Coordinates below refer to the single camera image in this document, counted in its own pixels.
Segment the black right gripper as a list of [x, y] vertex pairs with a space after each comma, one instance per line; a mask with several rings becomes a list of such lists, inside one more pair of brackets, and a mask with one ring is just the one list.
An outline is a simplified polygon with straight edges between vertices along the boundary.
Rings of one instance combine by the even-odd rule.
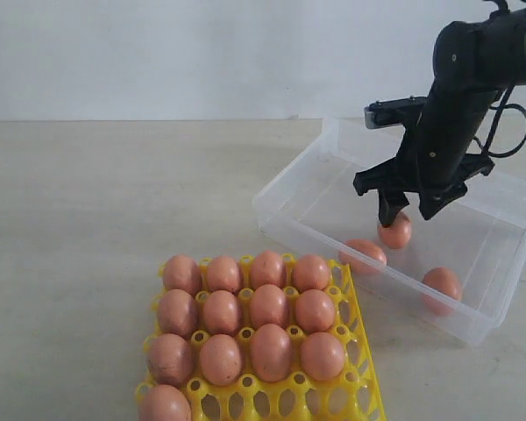
[[358, 195], [378, 190], [382, 227], [393, 225], [409, 205], [404, 192], [419, 193], [419, 211], [431, 220], [467, 193], [463, 182], [491, 173], [492, 159], [467, 149], [493, 101], [492, 96], [427, 96], [419, 119], [405, 127], [395, 157], [355, 175]]

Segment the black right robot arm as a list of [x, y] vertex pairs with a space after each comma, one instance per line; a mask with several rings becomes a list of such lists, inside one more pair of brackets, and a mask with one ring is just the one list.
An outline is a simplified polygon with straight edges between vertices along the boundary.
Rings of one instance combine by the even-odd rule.
[[419, 196], [424, 219], [437, 215], [467, 192], [466, 181], [487, 176], [498, 154], [494, 135], [514, 87], [526, 86], [526, 7], [511, 11], [507, 2], [483, 22], [454, 21], [437, 36], [434, 80], [427, 96], [377, 101], [365, 108], [366, 127], [402, 125], [405, 133], [395, 157], [358, 172], [359, 196], [375, 190], [379, 221], [394, 224]]

